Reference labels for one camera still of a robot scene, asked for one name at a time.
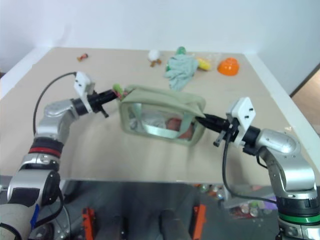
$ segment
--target green ring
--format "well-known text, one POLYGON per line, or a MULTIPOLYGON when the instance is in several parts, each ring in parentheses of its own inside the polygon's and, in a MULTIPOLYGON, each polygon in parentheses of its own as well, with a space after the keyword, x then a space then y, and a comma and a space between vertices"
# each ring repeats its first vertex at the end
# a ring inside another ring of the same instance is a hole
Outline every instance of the green ring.
POLYGON ((309 216, 309 217, 299 217, 299 216, 288 216, 279 213, 279 217, 282 220, 293 222, 293 223, 299 223, 299 224, 313 224, 320 222, 320 215, 317 216, 309 216))

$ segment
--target towel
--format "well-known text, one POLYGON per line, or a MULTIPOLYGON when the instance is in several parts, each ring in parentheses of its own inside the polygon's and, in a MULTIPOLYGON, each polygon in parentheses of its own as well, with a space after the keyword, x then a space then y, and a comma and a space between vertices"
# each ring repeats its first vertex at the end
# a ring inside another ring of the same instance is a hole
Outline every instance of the towel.
POLYGON ((168 71, 164 74, 169 79, 172 90, 181 91, 191 80, 198 68, 198 61, 190 55, 178 54, 168 60, 168 71))

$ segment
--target table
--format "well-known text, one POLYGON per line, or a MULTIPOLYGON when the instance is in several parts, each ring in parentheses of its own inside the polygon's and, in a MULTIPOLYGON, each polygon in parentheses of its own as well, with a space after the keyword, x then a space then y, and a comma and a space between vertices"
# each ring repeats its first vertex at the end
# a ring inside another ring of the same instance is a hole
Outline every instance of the table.
MULTIPOLYGON (((174 52, 164 52, 162 65, 150 67, 148 51, 53 48, 0 101, 0 169, 1 175, 12 176, 18 169, 32 141, 32 114, 42 89, 52 79, 72 71, 89 74, 97 92, 110 89, 114 83, 122 86, 141 84, 168 89, 164 78, 165 64, 174 52), (78 62, 76 57, 87 53, 89 58, 78 62)), ((252 123, 258 128, 295 131, 277 103, 243 54, 222 54, 234 57, 240 65, 236 76, 224 76, 215 69, 198 70, 183 89, 201 95, 206 100, 205 113, 225 117, 228 106, 240 97, 251 98, 256 109, 252 123)), ((76 98, 74 78, 68 76, 53 84, 39 106, 40 120, 45 105, 54 101, 76 98)), ((222 183, 223 146, 213 146, 218 134, 205 130, 193 147, 125 133, 120 127, 116 101, 104 105, 109 114, 81 117, 71 126, 60 164, 62 179, 138 182, 222 183)), ((306 150, 302 154, 312 165, 319 182, 318 166, 306 150)), ((270 185, 268 171, 256 164, 256 159, 241 148, 230 147, 227 178, 230 183, 270 185)))

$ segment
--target blue label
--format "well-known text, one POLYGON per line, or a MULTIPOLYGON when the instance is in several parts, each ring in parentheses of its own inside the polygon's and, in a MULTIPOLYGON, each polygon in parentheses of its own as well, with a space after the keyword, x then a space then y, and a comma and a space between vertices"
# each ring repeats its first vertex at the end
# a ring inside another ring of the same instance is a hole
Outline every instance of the blue label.
POLYGON ((36 222, 37 222, 37 218, 38 218, 38 215, 39 215, 39 205, 36 204, 35 205, 35 209, 34 209, 34 213, 33 213, 33 216, 30 220, 30 223, 31 223, 31 229, 34 229, 35 228, 35 225, 36 225, 36 222))

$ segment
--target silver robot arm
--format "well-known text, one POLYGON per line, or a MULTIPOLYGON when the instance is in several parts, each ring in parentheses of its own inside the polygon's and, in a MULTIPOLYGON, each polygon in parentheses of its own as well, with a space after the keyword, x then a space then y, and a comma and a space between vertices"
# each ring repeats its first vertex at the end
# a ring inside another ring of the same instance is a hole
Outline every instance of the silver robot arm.
POLYGON ((40 209, 54 203, 57 198, 60 198, 60 210, 62 209, 63 197, 59 189, 58 171, 71 124, 80 116, 92 112, 102 112, 107 117, 102 105, 116 98, 112 90, 99 94, 92 91, 92 94, 54 102, 45 108, 44 117, 36 128, 33 144, 10 181, 8 202, 0 205, 1 240, 27 240, 33 228, 56 217, 52 215, 42 220, 37 219, 40 209))
POLYGON ((313 169, 301 155, 298 140, 263 129, 255 147, 265 161, 276 196, 278 239, 320 239, 320 207, 313 169))
POLYGON ((301 154, 298 140, 289 134, 250 126, 256 115, 248 97, 240 98, 226 113, 227 119, 205 114, 197 117, 206 128, 220 133, 216 147, 227 135, 243 152, 260 156, 266 163, 276 196, 277 240, 320 240, 320 207, 316 178, 301 154))

